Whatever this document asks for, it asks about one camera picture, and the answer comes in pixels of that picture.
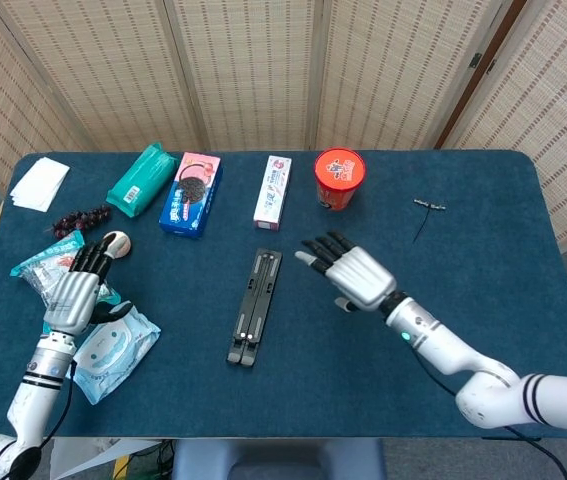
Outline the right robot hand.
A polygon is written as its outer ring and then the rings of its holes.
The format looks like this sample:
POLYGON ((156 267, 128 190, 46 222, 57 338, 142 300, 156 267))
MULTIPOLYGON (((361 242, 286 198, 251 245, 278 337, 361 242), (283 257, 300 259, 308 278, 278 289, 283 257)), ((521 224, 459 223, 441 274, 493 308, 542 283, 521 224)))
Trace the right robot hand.
POLYGON ((395 277, 365 249, 338 231, 304 240, 296 259, 325 277, 342 294, 341 304, 374 311, 397 290, 395 277))

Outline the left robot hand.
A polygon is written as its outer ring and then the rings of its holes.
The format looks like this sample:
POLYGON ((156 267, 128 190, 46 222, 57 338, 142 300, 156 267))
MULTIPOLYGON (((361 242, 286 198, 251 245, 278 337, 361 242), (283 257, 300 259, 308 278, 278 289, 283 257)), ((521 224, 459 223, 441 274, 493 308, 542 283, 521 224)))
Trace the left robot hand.
POLYGON ((112 262, 130 250, 129 237, 120 231, 83 246, 54 289, 44 322, 52 333, 77 337, 89 325, 115 322, 132 309, 129 301, 115 307, 98 306, 98 293, 112 262))

